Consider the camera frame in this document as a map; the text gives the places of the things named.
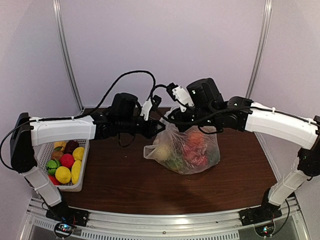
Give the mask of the yellow green fruit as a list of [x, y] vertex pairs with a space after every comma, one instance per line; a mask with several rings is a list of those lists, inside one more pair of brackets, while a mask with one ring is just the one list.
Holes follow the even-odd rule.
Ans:
[[166, 166], [172, 171], [179, 171], [183, 168], [184, 162], [181, 157], [171, 157], [166, 161]]

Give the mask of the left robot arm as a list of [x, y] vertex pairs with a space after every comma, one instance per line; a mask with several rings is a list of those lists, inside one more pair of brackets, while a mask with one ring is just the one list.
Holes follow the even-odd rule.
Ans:
[[83, 116], [31, 118], [24, 112], [10, 133], [11, 168], [35, 188], [55, 217], [67, 222], [72, 218], [71, 208], [61, 191], [38, 167], [34, 147], [55, 141], [104, 140], [120, 134], [151, 139], [165, 130], [163, 123], [149, 117], [151, 110], [150, 101], [140, 107], [136, 96], [118, 93], [104, 111], [94, 110]]

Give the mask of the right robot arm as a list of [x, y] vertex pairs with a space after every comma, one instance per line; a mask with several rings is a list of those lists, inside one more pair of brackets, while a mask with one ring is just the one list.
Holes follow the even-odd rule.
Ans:
[[196, 80], [186, 89], [171, 83], [166, 91], [179, 103], [179, 109], [170, 113], [168, 119], [181, 132], [192, 126], [215, 127], [217, 134], [233, 129], [270, 135], [300, 146], [291, 172], [265, 192], [256, 210], [259, 220], [268, 220], [304, 182], [319, 176], [319, 116], [296, 116], [240, 96], [225, 101], [212, 78]]

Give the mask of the pale fruit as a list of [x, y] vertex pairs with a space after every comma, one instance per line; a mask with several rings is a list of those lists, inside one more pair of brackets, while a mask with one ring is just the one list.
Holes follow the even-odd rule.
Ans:
[[159, 145], [156, 146], [153, 152], [153, 157], [157, 161], [166, 161], [169, 159], [170, 155], [172, 153], [171, 146], [166, 144], [166, 143], [160, 143]]

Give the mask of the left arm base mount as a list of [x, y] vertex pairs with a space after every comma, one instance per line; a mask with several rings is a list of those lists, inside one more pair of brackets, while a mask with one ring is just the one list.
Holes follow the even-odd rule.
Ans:
[[49, 206], [45, 216], [48, 219], [73, 226], [86, 227], [89, 212], [87, 210], [70, 207], [65, 199], [55, 206]]

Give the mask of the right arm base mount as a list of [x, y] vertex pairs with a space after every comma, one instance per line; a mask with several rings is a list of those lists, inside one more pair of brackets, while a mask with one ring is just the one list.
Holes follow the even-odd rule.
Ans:
[[264, 192], [260, 206], [246, 208], [238, 212], [242, 226], [271, 221], [274, 218], [279, 218], [282, 216], [280, 206], [269, 203], [269, 192], [270, 188]]

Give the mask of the clear plastic bag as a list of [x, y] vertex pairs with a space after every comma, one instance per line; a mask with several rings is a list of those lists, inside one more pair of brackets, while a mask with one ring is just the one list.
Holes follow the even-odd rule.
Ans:
[[197, 126], [192, 126], [180, 132], [163, 118], [160, 122], [165, 124], [165, 130], [156, 135], [152, 145], [144, 146], [145, 159], [154, 160], [181, 175], [201, 173], [220, 162], [217, 135], [210, 134], [216, 131], [214, 127], [205, 127], [201, 132]]

